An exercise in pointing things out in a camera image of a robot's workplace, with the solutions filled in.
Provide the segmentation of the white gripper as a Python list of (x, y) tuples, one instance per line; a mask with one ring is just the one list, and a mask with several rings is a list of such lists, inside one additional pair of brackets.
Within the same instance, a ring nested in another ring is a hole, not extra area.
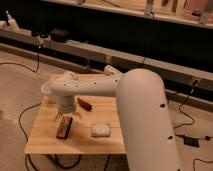
[[(56, 122), (62, 114), (68, 114), (75, 110), (75, 99), (73, 96), (59, 96), (57, 98), (58, 102), (58, 114), (54, 116), (53, 121)], [(82, 118), (82, 115), (79, 112), (73, 112), (73, 116)]]

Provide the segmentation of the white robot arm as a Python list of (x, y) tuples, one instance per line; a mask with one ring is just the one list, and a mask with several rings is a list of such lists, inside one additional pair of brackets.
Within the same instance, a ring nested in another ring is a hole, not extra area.
[(73, 80), (62, 75), (50, 85), (58, 110), (73, 111), (75, 95), (116, 99), (130, 171), (181, 171), (162, 78), (147, 69)]

